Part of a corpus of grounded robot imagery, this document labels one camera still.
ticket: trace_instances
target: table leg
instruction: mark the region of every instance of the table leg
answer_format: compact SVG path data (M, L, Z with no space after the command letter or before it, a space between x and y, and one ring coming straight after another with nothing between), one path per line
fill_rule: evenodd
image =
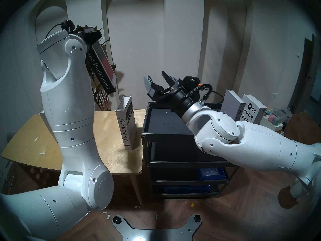
M143 201L142 201L142 197L139 193L139 189L138 189L138 183L137 183L137 178L135 175L130 175L130 180L132 181L132 184L133 184L133 187L134 187L134 190L135 190L135 193L136 193L136 196L137 196L137 199L139 201L139 204L142 205L143 204Z

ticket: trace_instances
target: wooden table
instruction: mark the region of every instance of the wooden table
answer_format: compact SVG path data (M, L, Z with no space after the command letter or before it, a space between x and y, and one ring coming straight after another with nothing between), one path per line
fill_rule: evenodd
M95 111L94 136L102 162L111 174L129 175L139 203L136 175L142 172L142 131L146 110L134 110L137 134L133 150L125 150L115 111ZM39 114L32 116L1 154L2 157L50 170L61 170L62 156L58 144Z

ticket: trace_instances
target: white book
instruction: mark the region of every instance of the white book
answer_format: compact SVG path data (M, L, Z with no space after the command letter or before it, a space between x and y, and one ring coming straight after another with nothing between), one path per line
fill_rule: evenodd
M240 121L245 102L234 91L226 90L221 112L230 116L234 121Z
M245 102L245 108L241 116L241 121L260 124L266 111L266 106L252 95L244 94L243 101Z
M119 129L125 145L125 150L131 150L133 149L136 136L136 124L132 104L132 96L123 97L122 101L116 109L116 115Z

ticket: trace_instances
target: blue storage box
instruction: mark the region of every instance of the blue storage box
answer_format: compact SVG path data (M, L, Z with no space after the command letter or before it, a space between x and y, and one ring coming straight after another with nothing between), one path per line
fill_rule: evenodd
M226 175L222 167L212 168L212 169L216 169L217 175L208 175L208 176L202 175L203 174L202 169L203 168L197 168L197 175L200 181L214 181L214 180L226 179Z
M200 186L162 186L163 193L207 193L211 192L209 185Z

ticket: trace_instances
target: wooden floor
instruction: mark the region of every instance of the wooden floor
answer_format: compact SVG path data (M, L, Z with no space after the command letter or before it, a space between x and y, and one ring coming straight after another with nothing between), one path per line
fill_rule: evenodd
M290 120L285 136L306 144L321 142L321 128L309 115L300 113ZM19 166L13 166L10 173L15 175L10 194L38 188ZM217 198L158 200L149 196L143 170L139 182L144 204L135 208L139 204L129 177L114 176L114 196L104 210L110 219L102 211L92 211L57 240L121 241L122 236L112 224L115 215L121 215L136 229L162 229L182 227L193 213L203 219L194 241L293 240L311 209L310 195L302 196L291 209L280 206L280 190L294 179L286 173L240 168Z

